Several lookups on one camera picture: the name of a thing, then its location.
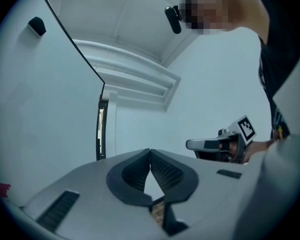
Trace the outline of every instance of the red object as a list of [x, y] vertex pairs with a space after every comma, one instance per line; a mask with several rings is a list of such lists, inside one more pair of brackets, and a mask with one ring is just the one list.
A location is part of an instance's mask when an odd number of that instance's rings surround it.
[[10, 189], [11, 185], [10, 184], [3, 184], [0, 183], [0, 196], [2, 198], [7, 198], [7, 191]]

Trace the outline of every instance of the white ceiling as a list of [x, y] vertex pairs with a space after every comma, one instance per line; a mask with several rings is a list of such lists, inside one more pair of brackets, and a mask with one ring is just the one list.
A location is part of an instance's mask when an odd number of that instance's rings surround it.
[[49, 0], [73, 39], [115, 46], [167, 67], [195, 38], [172, 32], [165, 8], [179, 0]]

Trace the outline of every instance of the person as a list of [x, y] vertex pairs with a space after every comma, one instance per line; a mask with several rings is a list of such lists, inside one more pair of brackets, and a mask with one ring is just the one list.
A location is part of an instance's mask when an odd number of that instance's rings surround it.
[[[245, 27], [259, 37], [258, 77], [270, 104], [272, 132], [270, 140], [248, 145], [246, 163], [290, 134], [273, 96], [300, 58], [300, 0], [182, 0], [179, 8], [182, 21], [199, 34]], [[237, 143], [231, 142], [229, 153], [234, 156], [236, 151]]]

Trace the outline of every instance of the black shirt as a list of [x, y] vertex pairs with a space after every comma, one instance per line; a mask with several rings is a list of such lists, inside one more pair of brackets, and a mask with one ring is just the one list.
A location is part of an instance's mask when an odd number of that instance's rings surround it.
[[261, 42], [259, 79], [270, 103], [271, 138], [282, 140], [289, 129], [273, 96], [300, 58], [300, 0], [261, 0], [269, 15], [267, 44]]

